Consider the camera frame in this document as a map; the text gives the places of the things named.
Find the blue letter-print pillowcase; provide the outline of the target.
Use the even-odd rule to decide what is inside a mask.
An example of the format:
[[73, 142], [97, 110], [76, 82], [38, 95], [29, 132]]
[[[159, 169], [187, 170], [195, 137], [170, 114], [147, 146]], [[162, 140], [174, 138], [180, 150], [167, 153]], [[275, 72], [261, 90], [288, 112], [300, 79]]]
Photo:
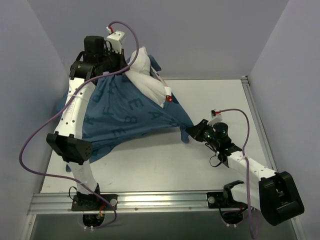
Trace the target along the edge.
[[[151, 66], [161, 71], [155, 58], [148, 56]], [[161, 108], [143, 95], [125, 73], [98, 79], [82, 127], [83, 140], [93, 147], [89, 162], [100, 160], [122, 143], [163, 129], [179, 128], [181, 141], [189, 143], [186, 128], [194, 124], [176, 96], [172, 97], [173, 101], [166, 101]]]

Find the white pillow with print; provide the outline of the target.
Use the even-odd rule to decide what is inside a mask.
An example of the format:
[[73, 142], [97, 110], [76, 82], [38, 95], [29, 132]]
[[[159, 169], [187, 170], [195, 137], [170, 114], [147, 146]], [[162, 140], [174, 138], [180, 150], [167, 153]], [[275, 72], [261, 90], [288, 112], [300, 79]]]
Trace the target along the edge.
[[173, 102], [172, 89], [151, 66], [144, 46], [132, 53], [129, 63], [132, 65], [125, 75], [144, 96], [161, 108], [164, 108], [165, 102]]

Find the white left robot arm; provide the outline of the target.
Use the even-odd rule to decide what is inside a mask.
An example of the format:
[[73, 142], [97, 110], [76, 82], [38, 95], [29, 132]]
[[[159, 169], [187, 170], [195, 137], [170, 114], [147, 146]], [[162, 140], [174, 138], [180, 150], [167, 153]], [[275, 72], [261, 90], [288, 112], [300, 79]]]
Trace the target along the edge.
[[79, 53], [70, 67], [69, 88], [65, 110], [54, 133], [46, 137], [52, 150], [70, 168], [78, 180], [76, 196], [90, 210], [100, 206], [100, 189], [96, 182], [89, 159], [93, 152], [92, 143], [83, 140], [83, 124], [87, 106], [96, 83], [91, 78], [104, 72], [114, 73], [127, 66], [122, 47], [125, 34], [116, 31], [107, 37], [86, 36], [84, 50]]

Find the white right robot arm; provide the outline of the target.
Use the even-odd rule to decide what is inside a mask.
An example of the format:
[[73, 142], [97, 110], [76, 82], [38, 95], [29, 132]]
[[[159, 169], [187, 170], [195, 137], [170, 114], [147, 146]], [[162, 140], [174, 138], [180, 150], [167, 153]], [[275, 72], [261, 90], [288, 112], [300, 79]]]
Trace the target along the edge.
[[232, 142], [228, 128], [224, 122], [210, 125], [203, 119], [186, 129], [194, 140], [205, 143], [216, 153], [221, 165], [245, 178], [225, 184], [222, 197], [214, 203], [229, 208], [243, 205], [257, 209], [272, 226], [303, 214], [305, 207], [292, 175], [245, 156], [242, 148]]

